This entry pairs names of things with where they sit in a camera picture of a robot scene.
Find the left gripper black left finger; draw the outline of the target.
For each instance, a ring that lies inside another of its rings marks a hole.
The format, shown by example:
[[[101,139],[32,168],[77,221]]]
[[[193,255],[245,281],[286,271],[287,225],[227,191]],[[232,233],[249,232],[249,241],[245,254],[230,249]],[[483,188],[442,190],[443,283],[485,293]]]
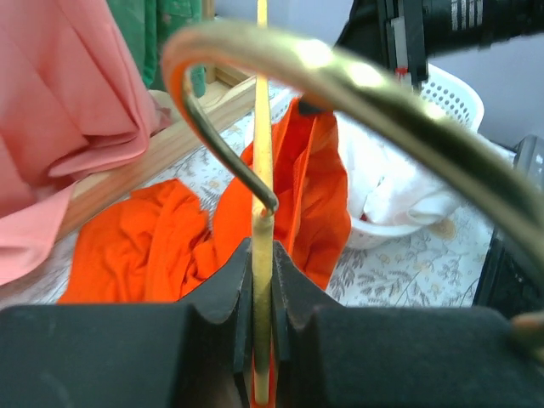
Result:
[[[2,406],[248,406],[249,249],[174,303],[5,309]]]

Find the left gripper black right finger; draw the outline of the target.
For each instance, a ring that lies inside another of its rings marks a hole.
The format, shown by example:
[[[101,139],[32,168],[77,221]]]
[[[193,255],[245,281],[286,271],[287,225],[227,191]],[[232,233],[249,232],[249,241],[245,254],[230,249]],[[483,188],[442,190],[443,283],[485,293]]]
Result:
[[[540,407],[543,370],[496,311],[345,307],[274,245],[279,407]]]

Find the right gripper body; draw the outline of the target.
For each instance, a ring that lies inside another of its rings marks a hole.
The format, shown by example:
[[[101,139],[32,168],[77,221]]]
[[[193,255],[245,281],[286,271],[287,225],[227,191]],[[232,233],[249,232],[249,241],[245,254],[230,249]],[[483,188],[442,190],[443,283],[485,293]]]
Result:
[[[335,46],[417,86],[431,56],[541,33],[539,0],[354,1]]]

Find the yellow plastic hanger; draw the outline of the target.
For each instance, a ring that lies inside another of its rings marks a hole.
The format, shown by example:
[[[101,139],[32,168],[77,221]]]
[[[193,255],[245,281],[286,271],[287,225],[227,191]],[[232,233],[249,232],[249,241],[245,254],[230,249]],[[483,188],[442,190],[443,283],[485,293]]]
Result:
[[[311,104],[342,111],[379,132],[495,221],[528,260],[532,279],[542,282],[542,193],[384,69],[321,41],[245,22],[200,23],[169,39],[162,72],[174,103],[207,148],[270,211],[278,207],[272,189],[222,140],[192,95],[185,71],[201,62],[237,64],[286,82],[302,89]],[[264,273],[254,276],[267,285],[268,302],[253,308],[255,321],[272,331],[273,347],[274,245],[265,248]],[[510,326],[514,342],[543,370],[541,317],[532,314]]]

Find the orange t-shirt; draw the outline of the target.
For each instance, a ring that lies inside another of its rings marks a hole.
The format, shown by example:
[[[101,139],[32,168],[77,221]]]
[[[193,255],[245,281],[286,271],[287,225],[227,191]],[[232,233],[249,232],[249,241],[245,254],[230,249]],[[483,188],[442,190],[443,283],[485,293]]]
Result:
[[[274,238],[326,287],[349,231],[337,118],[294,99],[272,127],[280,208]],[[251,232],[252,198],[233,180],[214,214],[176,179],[134,191],[85,224],[62,303],[173,302],[216,273]]]

